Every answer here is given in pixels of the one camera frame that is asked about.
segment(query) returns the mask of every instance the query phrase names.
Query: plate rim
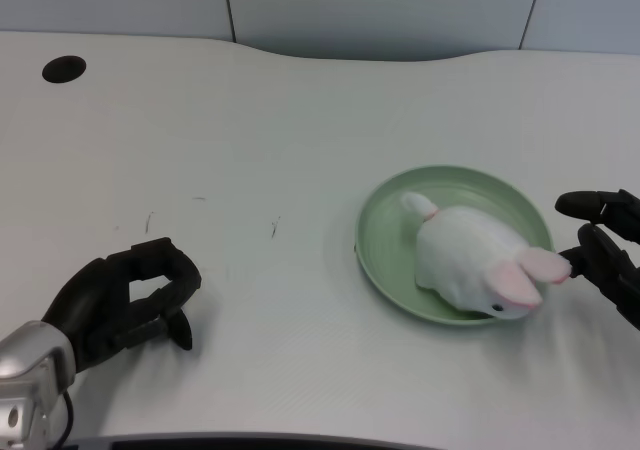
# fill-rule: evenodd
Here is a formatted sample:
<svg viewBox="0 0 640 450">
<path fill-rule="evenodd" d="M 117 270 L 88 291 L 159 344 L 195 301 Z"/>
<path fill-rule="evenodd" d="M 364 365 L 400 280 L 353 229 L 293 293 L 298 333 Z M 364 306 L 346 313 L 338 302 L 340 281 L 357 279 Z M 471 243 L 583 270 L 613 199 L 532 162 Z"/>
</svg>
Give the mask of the plate rim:
<svg viewBox="0 0 640 450">
<path fill-rule="evenodd" d="M 410 314 L 412 314 L 412 315 L 414 315 L 414 316 L 416 316 L 416 317 L 418 317 L 418 318 L 420 318 L 422 320 L 426 320 L 428 322 L 439 323 L 439 324 L 443 324 L 443 325 L 457 326 L 457 327 L 474 327 L 474 326 L 478 326 L 478 325 L 488 325 L 488 324 L 492 324 L 492 323 L 506 322 L 507 320 L 496 318 L 496 317 L 482 318 L 482 319 L 477 319 L 477 320 L 448 320 L 446 318 L 425 316 L 423 314 L 420 314 L 420 313 L 416 312 L 415 310 L 411 309 L 410 307 L 404 305 L 403 303 L 400 303 L 398 300 L 396 300 L 396 298 L 394 298 L 391 294 L 389 294 L 386 290 L 384 290 L 382 285 L 380 285 L 380 283 L 378 283 L 378 281 L 372 276 L 371 270 L 367 267 L 367 264 L 365 263 L 364 258 L 362 257 L 362 254 L 360 253 L 361 252 L 360 246 L 358 245 L 359 236 L 360 236 L 360 222 L 362 220 L 362 215 L 364 213 L 364 210 L 367 208 L 367 206 L 369 205 L 369 202 L 378 193 L 378 191 L 382 187 L 387 185 L 389 182 L 391 182 L 392 180 L 394 180 L 394 179 L 396 179 L 396 178 L 398 178 L 398 177 L 400 177 L 402 175 L 405 175 L 407 173 L 410 173 L 410 172 L 415 172 L 415 171 L 419 171 L 419 170 L 427 170 L 427 169 L 454 169 L 454 170 L 464 170 L 464 171 L 467 171 L 467 172 L 478 173 L 478 174 L 481 174 L 481 175 L 483 175 L 485 177 L 489 177 L 489 178 L 491 178 L 493 180 L 496 180 L 497 182 L 501 183 L 502 185 L 506 185 L 507 187 L 511 188 L 518 195 L 520 195 L 520 197 L 522 197 L 525 200 L 525 202 L 527 202 L 529 205 L 531 205 L 531 207 L 538 214 L 538 216 L 540 217 L 540 220 L 542 221 L 542 226 L 544 228 L 544 232 L 546 233 L 546 237 L 549 240 L 549 244 L 550 244 L 550 247 L 551 247 L 550 250 L 555 252 L 555 245 L 553 243 L 553 237 L 551 236 L 551 231 L 549 230 L 549 226 L 547 225 L 547 221 L 542 216 L 542 212 L 540 212 L 540 209 L 537 207 L 537 205 L 535 203 L 533 203 L 531 201 L 531 199 L 529 197 L 527 197 L 526 194 L 521 192 L 514 185 L 512 185 L 509 182 L 503 180 L 502 178 L 496 177 L 495 175 L 493 175 L 493 174 L 491 174 L 489 172 L 485 172 L 485 171 L 482 171 L 482 170 L 477 170 L 477 169 L 471 168 L 471 167 L 465 167 L 465 166 L 462 166 L 462 165 L 425 165 L 425 166 L 422 166 L 422 167 L 413 167 L 413 168 L 410 168 L 408 170 L 404 170 L 402 172 L 396 173 L 395 175 L 389 177 L 388 179 L 386 179 L 382 183 L 378 184 L 369 193 L 369 195 L 367 196 L 367 198 L 364 201 L 364 204 L 360 208 L 360 212 L 358 213 L 358 219 L 356 220 L 356 231 L 355 231 L 355 241 L 356 241 L 356 243 L 355 243 L 355 247 L 356 247 L 356 256 L 358 257 L 358 263 L 360 264 L 360 266 L 364 270 L 364 272 L 367 275 L 367 278 L 369 279 L 369 281 L 373 284 L 374 287 L 376 287 L 377 291 L 379 291 L 382 295 L 384 295 L 385 298 L 391 300 L 395 305 L 397 305 L 398 307 L 402 308 L 404 311 L 409 312 Z"/>
</svg>

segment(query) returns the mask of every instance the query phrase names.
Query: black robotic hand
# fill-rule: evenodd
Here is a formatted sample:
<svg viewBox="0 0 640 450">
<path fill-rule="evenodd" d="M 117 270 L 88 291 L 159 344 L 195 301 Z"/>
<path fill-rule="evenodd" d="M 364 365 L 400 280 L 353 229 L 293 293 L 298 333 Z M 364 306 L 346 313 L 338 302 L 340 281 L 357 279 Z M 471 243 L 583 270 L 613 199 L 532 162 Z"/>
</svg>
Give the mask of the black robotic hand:
<svg viewBox="0 0 640 450">
<path fill-rule="evenodd" d="M 640 330 L 640 269 L 597 227 L 604 225 L 625 240 L 640 243 L 640 200 L 625 190 L 570 192 L 558 198 L 556 210 L 590 222 L 578 230 L 580 246 L 560 252 L 573 267 L 571 277 L 583 275 Z"/>
<path fill-rule="evenodd" d="M 171 281 L 130 301 L 130 282 L 161 275 Z M 191 350 L 191 328 L 181 308 L 201 280 L 193 262 L 161 238 L 86 265 L 62 287 L 42 321 L 69 339 L 77 373 L 160 335 Z"/>
</svg>

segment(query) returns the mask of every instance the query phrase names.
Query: white wall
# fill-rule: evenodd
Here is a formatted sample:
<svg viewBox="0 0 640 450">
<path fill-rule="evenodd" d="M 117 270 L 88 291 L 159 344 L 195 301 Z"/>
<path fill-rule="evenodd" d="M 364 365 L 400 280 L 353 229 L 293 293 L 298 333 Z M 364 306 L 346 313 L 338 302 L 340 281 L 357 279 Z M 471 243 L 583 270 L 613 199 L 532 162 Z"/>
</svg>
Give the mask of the white wall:
<svg viewBox="0 0 640 450">
<path fill-rule="evenodd" d="M 640 0 L 537 0 L 523 48 L 640 54 Z"/>
<path fill-rule="evenodd" d="M 230 0 L 239 43 L 321 58 L 423 60 L 520 45 L 533 0 Z"/>
<path fill-rule="evenodd" d="M 0 30 L 231 40 L 226 0 L 0 0 Z"/>
</svg>

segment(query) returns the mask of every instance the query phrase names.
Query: black cable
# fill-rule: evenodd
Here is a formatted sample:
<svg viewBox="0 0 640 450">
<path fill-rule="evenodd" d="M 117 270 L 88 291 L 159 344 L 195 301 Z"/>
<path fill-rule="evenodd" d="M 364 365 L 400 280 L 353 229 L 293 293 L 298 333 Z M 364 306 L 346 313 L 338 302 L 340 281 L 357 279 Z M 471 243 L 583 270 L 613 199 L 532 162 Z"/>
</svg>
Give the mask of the black cable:
<svg viewBox="0 0 640 450">
<path fill-rule="evenodd" d="M 73 404 L 71 403 L 69 392 L 65 391 L 62 394 L 62 398 L 64 398 L 64 403 L 67 405 L 67 426 L 65 427 L 64 432 L 62 432 L 62 436 L 49 450 L 60 450 L 64 445 L 64 442 L 66 442 L 67 438 L 69 438 L 69 434 L 71 433 L 71 429 L 73 428 Z"/>
</svg>

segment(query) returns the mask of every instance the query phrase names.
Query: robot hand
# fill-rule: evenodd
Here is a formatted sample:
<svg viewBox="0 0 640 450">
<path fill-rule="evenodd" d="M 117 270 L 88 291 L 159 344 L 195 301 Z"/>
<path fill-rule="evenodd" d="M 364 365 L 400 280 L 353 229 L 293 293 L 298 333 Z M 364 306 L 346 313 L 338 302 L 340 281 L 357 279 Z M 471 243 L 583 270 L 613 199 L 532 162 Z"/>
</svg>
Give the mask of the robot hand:
<svg viewBox="0 0 640 450">
<path fill-rule="evenodd" d="M 571 263 L 572 278 L 583 275 L 640 330 L 640 269 L 596 225 L 640 243 L 640 200 L 629 192 L 571 192 L 558 198 L 556 210 L 587 220 L 578 230 L 580 246 L 560 252 Z"/>
<path fill-rule="evenodd" d="M 164 275 L 170 282 L 131 301 L 129 283 Z M 162 238 L 96 259 L 60 290 L 42 321 L 29 322 L 0 342 L 0 448 L 46 448 L 49 414 L 76 373 L 157 336 L 191 350 L 182 306 L 200 288 L 193 262 Z"/>
</svg>

